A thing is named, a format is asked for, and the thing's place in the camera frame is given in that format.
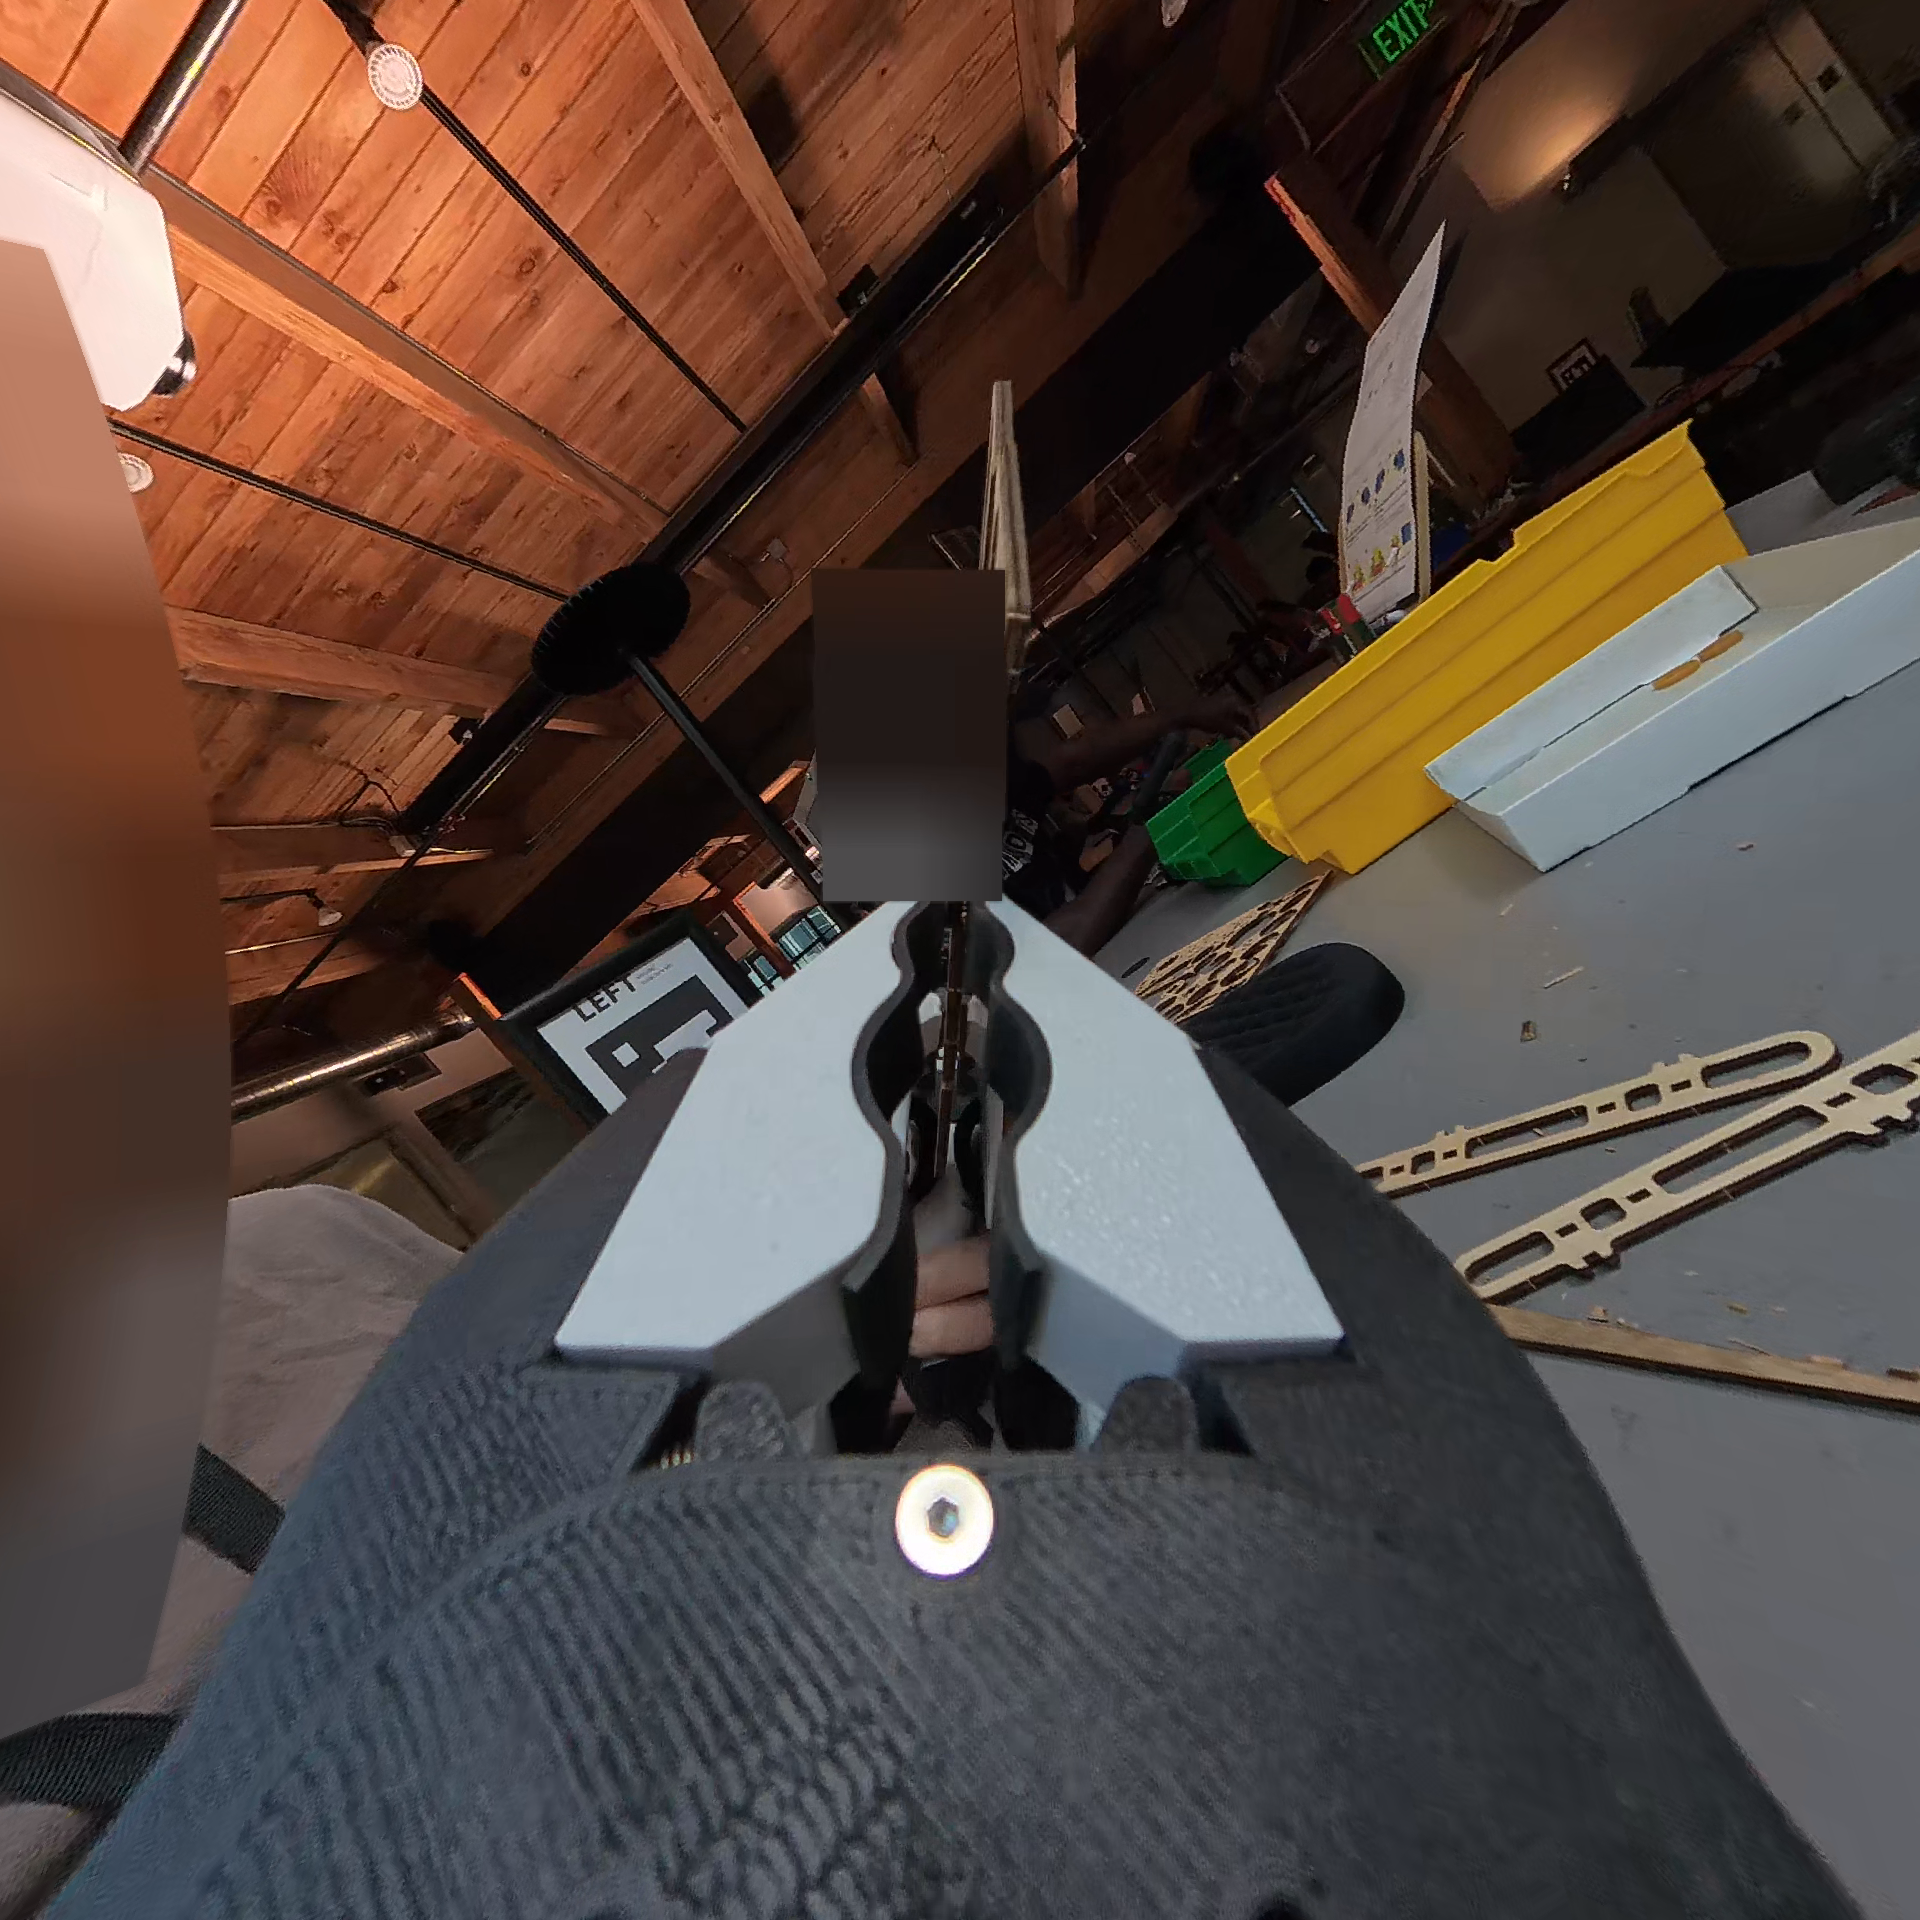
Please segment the person's torso grey shirt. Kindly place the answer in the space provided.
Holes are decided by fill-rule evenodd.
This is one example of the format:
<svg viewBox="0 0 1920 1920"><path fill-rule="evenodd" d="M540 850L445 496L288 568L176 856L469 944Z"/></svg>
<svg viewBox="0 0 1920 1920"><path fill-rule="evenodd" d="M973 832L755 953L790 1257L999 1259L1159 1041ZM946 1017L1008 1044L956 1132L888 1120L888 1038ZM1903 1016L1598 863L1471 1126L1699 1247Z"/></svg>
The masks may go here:
<svg viewBox="0 0 1920 1920"><path fill-rule="evenodd" d="M288 1516L347 1409L460 1259L351 1192L232 1199L203 1447Z"/></svg>

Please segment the white cardboard box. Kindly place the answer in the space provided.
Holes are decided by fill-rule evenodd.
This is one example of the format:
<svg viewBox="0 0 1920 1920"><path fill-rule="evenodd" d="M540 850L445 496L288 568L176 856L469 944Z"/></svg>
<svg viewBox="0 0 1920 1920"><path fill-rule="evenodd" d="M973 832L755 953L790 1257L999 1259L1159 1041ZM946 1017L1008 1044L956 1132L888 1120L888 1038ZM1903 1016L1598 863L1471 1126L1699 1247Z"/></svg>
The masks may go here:
<svg viewBox="0 0 1920 1920"><path fill-rule="evenodd" d="M1647 683L1743 640L1677 689ZM1918 659L1918 524L1726 563L1461 739L1428 782L1547 874Z"/></svg>

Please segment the green plastic bin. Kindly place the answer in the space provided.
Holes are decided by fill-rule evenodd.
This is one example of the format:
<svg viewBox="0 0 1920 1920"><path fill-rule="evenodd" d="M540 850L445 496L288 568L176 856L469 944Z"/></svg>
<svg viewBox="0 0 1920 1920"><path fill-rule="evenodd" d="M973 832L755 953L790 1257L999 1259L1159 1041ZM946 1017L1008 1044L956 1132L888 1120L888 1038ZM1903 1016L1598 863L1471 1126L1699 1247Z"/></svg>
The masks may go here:
<svg viewBox="0 0 1920 1920"><path fill-rule="evenodd" d="M1235 743L1221 739L1192 754L1189 786L1146 824L1165 876L1215 892L1255 886L1286 860L1246 819L1226 774L1231 752Z"/></svg>

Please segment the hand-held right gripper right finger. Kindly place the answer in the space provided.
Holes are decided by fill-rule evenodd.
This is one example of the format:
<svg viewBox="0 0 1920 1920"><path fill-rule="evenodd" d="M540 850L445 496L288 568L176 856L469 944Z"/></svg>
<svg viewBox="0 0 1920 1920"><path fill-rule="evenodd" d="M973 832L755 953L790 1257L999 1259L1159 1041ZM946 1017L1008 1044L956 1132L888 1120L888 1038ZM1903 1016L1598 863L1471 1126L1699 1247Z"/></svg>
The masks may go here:
<svg viewBox="0 0 1920 1920"><path fill-rule="evenodd" d="M1324 1360L1347 1334L1195 1044L1012 904L972 910L981 1168L1012 1447L1125 1385Z"/></svg>

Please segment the black white left sign board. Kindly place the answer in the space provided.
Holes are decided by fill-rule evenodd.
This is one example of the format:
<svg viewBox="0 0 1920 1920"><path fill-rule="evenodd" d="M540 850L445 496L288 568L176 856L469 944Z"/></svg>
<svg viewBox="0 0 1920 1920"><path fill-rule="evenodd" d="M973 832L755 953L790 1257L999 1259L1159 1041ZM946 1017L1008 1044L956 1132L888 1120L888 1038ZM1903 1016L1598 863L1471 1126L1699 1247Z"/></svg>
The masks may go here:
<svg viewBox="0 0 1920 1920"><path fill-rule="evenodd" d="M709 1050L759 1002L750 972L682 907L501 1016L496 1042L511 1044L592 1129L669 1059Z"/></svg>

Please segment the thin wooden strip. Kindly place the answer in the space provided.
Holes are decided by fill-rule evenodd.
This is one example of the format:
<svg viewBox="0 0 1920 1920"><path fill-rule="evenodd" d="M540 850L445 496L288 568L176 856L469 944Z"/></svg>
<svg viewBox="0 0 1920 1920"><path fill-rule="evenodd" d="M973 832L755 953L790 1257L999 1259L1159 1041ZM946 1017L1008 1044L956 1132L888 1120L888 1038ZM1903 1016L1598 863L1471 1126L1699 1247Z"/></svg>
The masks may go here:
<svg viewBox="0 0 1920 1920"><path fill-rule="evenodd" d="M1652 1336L1614 1320L1566 1320L1511 1306L1487 1308L1499 1331L1520 1350L1563 1360L1616 1366L1658 1376L1739 1385L1848 1409L1918 1414L1918 1382L1908 1374L1868 1374L1838 1360L1792 1360L1748 1350Z"/></svg>

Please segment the slotted wooden model part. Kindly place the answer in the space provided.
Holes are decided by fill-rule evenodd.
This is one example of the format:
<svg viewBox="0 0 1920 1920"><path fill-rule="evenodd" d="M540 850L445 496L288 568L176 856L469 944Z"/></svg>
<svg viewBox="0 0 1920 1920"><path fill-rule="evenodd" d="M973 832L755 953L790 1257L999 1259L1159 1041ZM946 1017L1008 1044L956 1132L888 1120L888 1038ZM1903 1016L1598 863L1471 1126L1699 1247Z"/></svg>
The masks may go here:
<svg viewBox="0 0 1920 1920"><path fill-rule="evenodd" d="M1680 1054L1638 1075L1499 1120L1459 1126L1355 1167L1386 1195L1427 1194L1484 1172L1602 1145L1670 1120L1720 1113L1804 1089L1840 1066L1818 1031L1782 1031L1714 1054Z"/></svg>
<svg viewBox="0 0 1920 1920"><path fill-rule="evenodd" d="M1915 1115L1911 1031L1484 1242L1456 1257L1456 1273L1484 1304L1511 1306L1549 1283L1588 1278L1627 1247L1844 1145L1914 1135Z"/></svg>

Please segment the metal duct pipe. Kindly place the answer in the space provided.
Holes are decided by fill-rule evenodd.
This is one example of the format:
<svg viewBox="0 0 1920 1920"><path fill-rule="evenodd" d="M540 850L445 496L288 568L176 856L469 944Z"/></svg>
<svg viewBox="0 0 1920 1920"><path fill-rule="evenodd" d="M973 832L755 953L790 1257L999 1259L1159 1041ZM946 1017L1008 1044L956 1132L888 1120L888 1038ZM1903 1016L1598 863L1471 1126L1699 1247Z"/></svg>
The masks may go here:
<svg viewBox="0 0 1920 1920"><path fill-rule="evenodd" d="M315 1059L280 1066L231 1091L231 1123L251 1120L311 1098L323 1089L402 1066L472 1031L475 1020L466 1010L445 1008L389 1038L333 1048Z"/></svg>

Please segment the yellow plastic bin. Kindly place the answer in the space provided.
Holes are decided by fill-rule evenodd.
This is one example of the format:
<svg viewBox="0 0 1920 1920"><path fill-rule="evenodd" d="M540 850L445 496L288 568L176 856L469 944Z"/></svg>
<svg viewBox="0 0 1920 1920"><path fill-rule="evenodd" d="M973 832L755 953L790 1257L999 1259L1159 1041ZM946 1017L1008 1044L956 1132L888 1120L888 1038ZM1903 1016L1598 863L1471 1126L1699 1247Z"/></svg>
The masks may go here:
<svg viewBox="0 0 1920 1920"><path fill-rule="evenodd" d="M1743 542L1680 424L1526 520L1228 758L1262 840L1359 874L1450 808L1427 766Z"/></svg>

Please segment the white printed paper sheet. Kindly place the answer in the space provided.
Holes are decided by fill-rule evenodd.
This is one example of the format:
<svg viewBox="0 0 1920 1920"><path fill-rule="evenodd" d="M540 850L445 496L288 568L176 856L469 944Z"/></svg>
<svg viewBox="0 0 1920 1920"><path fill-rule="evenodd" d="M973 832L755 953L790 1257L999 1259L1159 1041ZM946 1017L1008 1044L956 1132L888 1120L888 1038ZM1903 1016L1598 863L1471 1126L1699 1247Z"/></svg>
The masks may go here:
<svg viewBox="0 0 1920 1920"><path fill-rule="evenodd" d="M1430 588L1428 459L1415 404L1445 251L1447 230L1438 227L1374 329L1342 452L1339 580L1374 634L1403 617Z"/></svg>

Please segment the person's left hand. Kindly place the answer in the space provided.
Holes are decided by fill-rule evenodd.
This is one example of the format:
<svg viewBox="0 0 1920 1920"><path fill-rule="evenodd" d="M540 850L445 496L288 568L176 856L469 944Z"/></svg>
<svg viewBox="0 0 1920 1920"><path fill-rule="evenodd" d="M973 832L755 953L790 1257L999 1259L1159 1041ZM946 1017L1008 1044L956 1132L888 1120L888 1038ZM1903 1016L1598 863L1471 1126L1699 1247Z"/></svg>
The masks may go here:
<svg viewBox="0 0 1920 1920"><path fill-rule="evenodd" d="M918 1251L912 1360L962 1358L991 1347L990 1252L986 1232Z"/></svg>

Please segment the wooden lattice sheet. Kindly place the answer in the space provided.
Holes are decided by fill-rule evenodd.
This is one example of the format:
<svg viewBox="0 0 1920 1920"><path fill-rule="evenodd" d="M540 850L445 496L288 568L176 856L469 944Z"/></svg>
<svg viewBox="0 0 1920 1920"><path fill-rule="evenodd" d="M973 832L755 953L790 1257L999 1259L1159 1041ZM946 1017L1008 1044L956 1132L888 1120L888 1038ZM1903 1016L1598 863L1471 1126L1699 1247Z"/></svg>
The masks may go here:
<svg viewBox="0 0 1920 1920"><path fill-rule="evenodd" d="M1327 879L1324 872L1309 876L1285 897L1173 951L1142 977L1136 998L1174 1025L1199 1017L1275 960Z"/></svg>

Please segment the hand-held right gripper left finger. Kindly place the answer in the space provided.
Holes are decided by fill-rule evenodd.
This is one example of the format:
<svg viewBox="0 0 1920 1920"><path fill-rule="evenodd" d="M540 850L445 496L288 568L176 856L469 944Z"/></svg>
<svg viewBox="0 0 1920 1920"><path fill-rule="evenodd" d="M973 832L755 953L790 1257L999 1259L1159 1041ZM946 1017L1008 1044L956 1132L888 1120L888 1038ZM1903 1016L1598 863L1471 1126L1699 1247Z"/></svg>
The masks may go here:
<svg viewBox="0 0 1920 1920"><path fill-rule="evenodd" d="M707 1050L558 1356L764 1385L877 1451L915 1318L918 1080L922 910L885 904Z"/></svg>

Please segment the wooden model parts sheet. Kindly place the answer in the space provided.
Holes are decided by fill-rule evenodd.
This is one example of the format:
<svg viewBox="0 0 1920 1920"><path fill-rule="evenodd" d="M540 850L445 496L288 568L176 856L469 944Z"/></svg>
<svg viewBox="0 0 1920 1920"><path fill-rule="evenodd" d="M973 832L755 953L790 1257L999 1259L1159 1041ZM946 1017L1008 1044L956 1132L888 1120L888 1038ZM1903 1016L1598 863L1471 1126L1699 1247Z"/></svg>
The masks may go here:
<svg viewBox="0 0 1920 1920"><path fill-rule="evenodd" d="M1032 585L1026 554L1024 492L1016 458L1016 407L1012 382L991 387L991 418L988 435L988 470L979 524L979 564L1002 571L1003 585L1003 668L1006 687L1016 689L1024 657L1032 636ZM944 942L944 993L936 1050L934 1126L930 1132L930 1179L936 1184L952 1147L952 1112L957 1075L970 1031L970 905L951 904Z"/></svg>

